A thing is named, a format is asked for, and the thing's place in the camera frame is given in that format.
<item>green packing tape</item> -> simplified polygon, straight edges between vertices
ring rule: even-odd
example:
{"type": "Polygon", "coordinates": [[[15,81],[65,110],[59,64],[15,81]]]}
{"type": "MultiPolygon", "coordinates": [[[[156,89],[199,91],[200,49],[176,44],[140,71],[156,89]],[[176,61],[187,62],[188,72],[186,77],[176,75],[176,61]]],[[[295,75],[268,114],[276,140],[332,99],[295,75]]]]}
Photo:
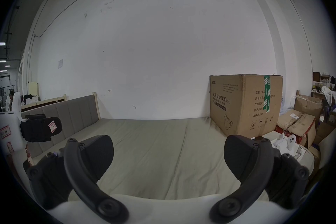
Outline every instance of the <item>green packing tape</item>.
{"type": "Polygon", "coordinates": [[[271,102],[271,79],[269,75],[264,75],[265,83],[265,97],[264,97],[264,108],[266,113],[270,111],[270,102],[271,102]]]}

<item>gray mattress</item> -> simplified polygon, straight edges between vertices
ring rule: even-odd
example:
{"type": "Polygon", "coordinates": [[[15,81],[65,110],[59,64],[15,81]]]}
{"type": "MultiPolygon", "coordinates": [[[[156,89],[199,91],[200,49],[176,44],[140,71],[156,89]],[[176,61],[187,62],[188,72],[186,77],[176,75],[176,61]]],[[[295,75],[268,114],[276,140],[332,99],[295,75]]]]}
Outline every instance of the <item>gray mattress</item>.
{"type": "MultiPolygon", "coordinates": [[[[225,135],[210,117],[182,120],[100,119],[72,137],[78,141],[109,135],[114,159],[98,181],[109,195],[152,199],[186,199],[229,195],[240,186],[227,167],[225,135]]],[[[66,140],[48,151],[64,147],[66,140]]],[[[45,153],[35,157],[37,163],[45,153]]],[[[78,200],[72,192],[69,200],[78,200]]],[[[259,199],[267,200],[265,193],[259,199]]]]}

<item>red label sticker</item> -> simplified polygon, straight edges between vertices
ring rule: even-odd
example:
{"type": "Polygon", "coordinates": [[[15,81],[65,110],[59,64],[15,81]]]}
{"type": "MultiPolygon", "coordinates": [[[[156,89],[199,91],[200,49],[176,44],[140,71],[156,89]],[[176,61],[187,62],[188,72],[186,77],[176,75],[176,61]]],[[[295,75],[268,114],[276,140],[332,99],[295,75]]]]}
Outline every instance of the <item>red label sticker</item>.
{"type": "Polygon", "coordinates": [[[54,121],[52,121],[48,126],[51,130],[51,133],[53,133],[57,129],[57,126],[54,121]]]}
{"type": "Polygon", "coordinates": [[[8,150],[9,150],[10,153],[13,153],[13,152],[14,152],[14,149],[13,149],[13,147],[12,147],[11,142],[8,142],[8,143],[7,143],[7,147],[8,147],[8,150]]]}
{"type": "Polygon", "coordinates": [[[5,137],[11,135],[11,130],[9,126],[7,125],[6,127],[3,127],[2,129],[0,129],[0,133],[1,133],[1,138],[4,139],[5,137]]]}

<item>sticker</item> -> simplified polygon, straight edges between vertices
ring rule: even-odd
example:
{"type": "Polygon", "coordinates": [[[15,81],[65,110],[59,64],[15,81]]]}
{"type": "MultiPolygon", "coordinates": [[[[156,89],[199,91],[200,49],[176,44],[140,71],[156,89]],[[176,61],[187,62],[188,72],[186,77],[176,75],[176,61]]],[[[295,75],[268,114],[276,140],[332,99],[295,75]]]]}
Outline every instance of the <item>sticker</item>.
{"type": "Polygon", "coordinates": [[[54,121],[52,121],[48,126],[51,130],[51,133],[53,133],[57,129],[57,126],[54,121]]]}
{"type": "Polygon", "coordinates": [[[265,84],[265,96],[264,96],[264,107],[266,113],[270,111],[270,101],[271,101],[271,79],[269,75],[264,75],[264,84],[265,84]]]}
{"type": "Polygon", "coordinates": [[[8,150],[9,150],[10,153],[14,153],[14,149],[13,149],[13,147],[12,147],[11,142],[8,142],[8,143],[7,143],[7,147],[8,147],[8,150]]]}
{"type": "Polygon", "coordinates": [[[7,125],[6,127],[3,127],[2,129],[0,129],[0,133],[1,133],[1,138],[4,139],[5,137],[11,135],[11,130],[9,126],[7,125]]]}
{"type": "Polygon", "coordinates": [[[293,117],[293,118],[299,119],[299,117],[296,116],[294,113],[293,113],[293,114],[290,114],[290,116],[293,117]]]}
{"type": "Polygon", "coordinates": [[[335,123],[336,117],[334,115],[330,115],[329,117],[329,121],[331,121],[332,123],[335,123]]]}

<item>white device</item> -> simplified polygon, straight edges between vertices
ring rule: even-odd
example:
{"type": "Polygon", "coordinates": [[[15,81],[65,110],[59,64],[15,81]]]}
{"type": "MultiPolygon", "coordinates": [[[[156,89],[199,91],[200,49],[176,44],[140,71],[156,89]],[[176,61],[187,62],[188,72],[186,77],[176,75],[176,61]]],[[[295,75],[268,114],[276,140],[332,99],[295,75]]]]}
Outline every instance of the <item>white device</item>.
{"type": "Polygon", "coordinates": [[[296,142],[296,136],[294,134],[291,134],[287,139],[287,144],[288,144],[287,148],[289,151],[293,150],[295,142],[296,142]]]}

